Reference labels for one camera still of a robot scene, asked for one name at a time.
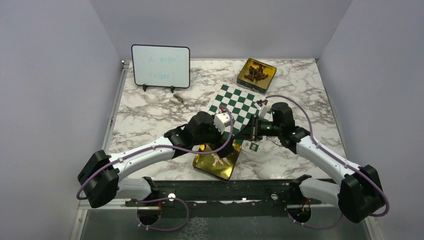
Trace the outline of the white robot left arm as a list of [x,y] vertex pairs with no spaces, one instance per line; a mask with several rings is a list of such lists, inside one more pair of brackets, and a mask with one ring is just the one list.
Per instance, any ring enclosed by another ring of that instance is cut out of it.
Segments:
[[76,198],[99,208],[118,197],[123,190],[122,180],[150,165],[187,153],[226,158],[235,151],[233,133],[229,132],[226,140],[223,139],[226,127],[234,129],[234,119],[226,107],[220,109],[221,113],[214,115],[199,111],[187,124],[141,147],[110,155],[104,150],[96,151],[77,176],[80,188]]

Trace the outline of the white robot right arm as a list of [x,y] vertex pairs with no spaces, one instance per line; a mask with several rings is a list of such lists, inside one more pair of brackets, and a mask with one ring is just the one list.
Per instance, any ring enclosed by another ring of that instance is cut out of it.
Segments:
[[289,183],[288,196],[292,202],[300,204],[315,199],[330,204],[353,223],[361,222],[386,206],[374,167],[360,166],[320,144],[311,131],[296,125],[287,103],[274,103],[271,113],[272,121],[253,114],[234,138],[253,142],[263,137],[277,137],[284,148],[309,160],[334,181],[330,183],[304,174]]

